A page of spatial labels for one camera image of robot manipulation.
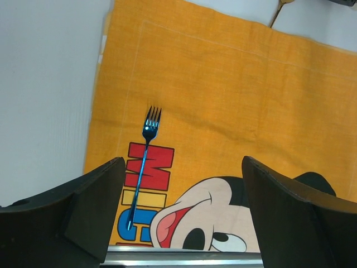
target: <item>metallic blue fork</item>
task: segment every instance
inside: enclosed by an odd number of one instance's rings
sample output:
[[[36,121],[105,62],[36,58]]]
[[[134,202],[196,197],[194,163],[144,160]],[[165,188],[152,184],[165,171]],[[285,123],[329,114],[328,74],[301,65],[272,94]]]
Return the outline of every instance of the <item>metallic blue fork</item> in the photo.
[[[132,203],[132,206],[130,207],[129,216],[128,216],[128,219],[127,219],[126,228],[127,228],[128,231],[133,227],[135,210],[136,210],[136,205],[138,203],[138,196],[139,196],[139,190],[140,190],[141,177],[142,177],[143,172],[144,172],[144,166],[145,166],[145,161],[146,161],[147,150],[149,148],[149,143],[154,138],[156,138],[158,126],[159,126],[159,123],[160,123],[160,117],[161,117],[161,109],[155,108],[155,107],[154,108],[150,107],[149,112],[147,113],[147,117],[146,117],[146,120],[145,120],[145,123],[144,123],[144,127],[143,127],[143,137],[146,140],[145,152],[144,152],[144,156],[143,156],[143,162],[142,162],[141,168],[140,168],[138,184],[136,186],[135,193],[134,193],[133,203]]]

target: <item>table surface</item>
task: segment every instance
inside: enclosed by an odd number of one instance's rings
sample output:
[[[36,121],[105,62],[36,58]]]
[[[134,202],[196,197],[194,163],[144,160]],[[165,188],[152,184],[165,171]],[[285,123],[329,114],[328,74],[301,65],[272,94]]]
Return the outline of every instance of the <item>table surface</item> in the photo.
[[[189,0],[267,25],[277,0]],[[0,205],[83,172],[103,19],[111,0],[0,1]],[[274,28],[357,52],[357,11],[286,5]]]

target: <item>cartoon mouse head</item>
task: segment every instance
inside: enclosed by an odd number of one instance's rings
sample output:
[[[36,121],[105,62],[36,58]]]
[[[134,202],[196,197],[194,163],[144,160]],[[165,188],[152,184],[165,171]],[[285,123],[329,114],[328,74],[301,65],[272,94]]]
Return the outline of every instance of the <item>cartoon mouse head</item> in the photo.
[[[191,187],[154,217],[150,234],[154,247],[259,252],[243,179],[231,176]]]

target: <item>cartoon mouth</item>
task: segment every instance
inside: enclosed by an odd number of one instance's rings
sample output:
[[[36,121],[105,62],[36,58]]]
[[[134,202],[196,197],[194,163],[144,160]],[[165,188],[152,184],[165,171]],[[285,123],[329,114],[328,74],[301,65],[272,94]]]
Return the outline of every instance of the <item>cartoon mouth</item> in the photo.
[[[191,208],[180,209],[161,219],[157,225],[157,239],[161,247],[170,247],[171,239],[178,223]]]

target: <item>black ear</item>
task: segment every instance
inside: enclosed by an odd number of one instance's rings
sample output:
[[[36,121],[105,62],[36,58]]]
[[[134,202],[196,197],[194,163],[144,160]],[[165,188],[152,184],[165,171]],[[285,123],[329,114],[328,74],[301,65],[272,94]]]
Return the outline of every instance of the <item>black ear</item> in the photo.
[[[303,183],[307,186],[310,186],[316,190],[319,190],[325,194],[330,194],[336,196],[335,191],[329,184],[329,182],[320,174],[315,172],[307,172],[298,177],[294,180],[297,180],[300,183]]]
[[[232,196],[230,198],[229,205],[241,205],[243,207],[249,208],[243,179],[231,176],[222,176],[219,178],[225,180],[230,186]]]

